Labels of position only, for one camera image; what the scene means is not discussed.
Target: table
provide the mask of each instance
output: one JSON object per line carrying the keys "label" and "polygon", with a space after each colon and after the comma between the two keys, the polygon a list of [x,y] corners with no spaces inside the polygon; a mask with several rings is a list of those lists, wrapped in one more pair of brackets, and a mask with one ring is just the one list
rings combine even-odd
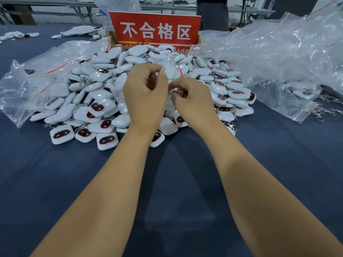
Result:
{"label": "table", "polygon": [[[29,14],[39,14],[39,15],[58,15],[58,16],[79,16],[82,19],[83,25],[85,25],[84,18],[88,17],[90,19],[91,25],[93,25],[93,14],[92,8],[97,8],[97,6],[90,2],[89,0],[0,0],[0,4],[19,4],[19,5],[30,5],[30,6],[67,6],[69,8],[73,8],[76,12],[74,13],[65,13],[65,12],[35,12],[32,11]],[[87,13],[83,14],[81,11],[81,7],[86,7]],[[145,11],[172,11],[172,14],[175,11],[186,11],[186,12],[196,12],[196,7],[188,7],[188,6],[175,6],[174,3],[144,3],[141,4],[142,10]],[[233,6],[228,8],[229,12],[237,12],[241,13],[242,8],[238,6]],[[268,11],[266,9],[257,9],[254,7],[247,8],[247,14],[257,14],[258,19],[262,19],[266,15],[273,14],[275,11]],[[6,13],[11,14],[24,14],[23,12],[16,12],[16,11],[7,11],[0,7],[0,14],[6,17]]]}
{"label": "table", "polygon": [[[40,32],[0,45],[5,74],[68,40],[50,39],[74,25],[0,26]],[[240,142],[343,241],[342,116],[309,116],[302,125],[256,101],[238,120]],[[109,158],[95,142],[53,145],[49,129],[21,129],[0,112],[0,256],[27,257]],[[212,157],[202,139],[183,128],[150,148],[135,223],[124,256],[251,257],[231,216]]]}

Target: hand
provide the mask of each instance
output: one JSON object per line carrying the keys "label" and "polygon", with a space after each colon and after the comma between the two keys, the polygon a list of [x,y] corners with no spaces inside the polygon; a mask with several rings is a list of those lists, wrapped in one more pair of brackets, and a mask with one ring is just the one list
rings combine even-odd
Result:
{"label": "hand", "polygon": [[210,89],[202,82],[191,78],[178,78],[169,84],[171,100],[182,118],[202,136],[209,126],[221,123],[219,120]]}
{"label": "hand", "polygon": [[136,64],[123,87],[131,119],[129,129],[151,139],[162,121],[168,94],[168,78],[161,69],[159,64]]}

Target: red sign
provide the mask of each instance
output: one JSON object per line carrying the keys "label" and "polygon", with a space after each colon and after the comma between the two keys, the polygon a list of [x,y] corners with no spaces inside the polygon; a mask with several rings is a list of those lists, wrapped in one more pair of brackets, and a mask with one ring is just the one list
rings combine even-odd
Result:
{"label": "red sign", "polygon": [[173,45],[177,51],[188,51],[197,43],[201,16],[109,12],[119,43]]}

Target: blue tablecloth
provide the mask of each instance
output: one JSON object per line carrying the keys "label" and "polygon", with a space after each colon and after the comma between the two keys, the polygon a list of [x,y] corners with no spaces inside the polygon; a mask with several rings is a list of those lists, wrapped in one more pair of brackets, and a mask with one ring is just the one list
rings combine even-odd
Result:
{"label": "blue tablecloth", "polygon": [[[0,77],[13,59],[22,63],[52,46],[84,39],[50,38],[71,26],[0,26],[0,35],[41,34],[0,45]],[[309,116],[299,125],[259,101],[253,108],[253,115],[238,119],[237,138],[343,241],[343,116],[324,116],[323,123]],[[29,256],[112,153],[99,151],[94,141],[55,146],[49,131],[32,122],[17,129],[0,113],[1,257]],[[124,256],[251,256],[212,157],[191,128],[149,149]]]}

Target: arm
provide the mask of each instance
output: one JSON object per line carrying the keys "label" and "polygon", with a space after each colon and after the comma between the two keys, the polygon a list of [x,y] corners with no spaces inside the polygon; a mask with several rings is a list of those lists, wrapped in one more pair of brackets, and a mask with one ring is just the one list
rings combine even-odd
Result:
{"label": "arm", "polygon": [[[154,72],[160,69],[151,64],[131,70],[123,89],[130,128],[31,257],[122,256],[135,218],[148,148],[164,113],[168,79],[159,74],[156,80]],[[153,91],[146,87],[150,74]]]}
{"label": "arm", "polygon": [[211,151],[235,223],[253,255],[343,256],[332,233],[223,125],[208,88],[194,79],[176,80],[169,89],[176,87],[173,102]]}

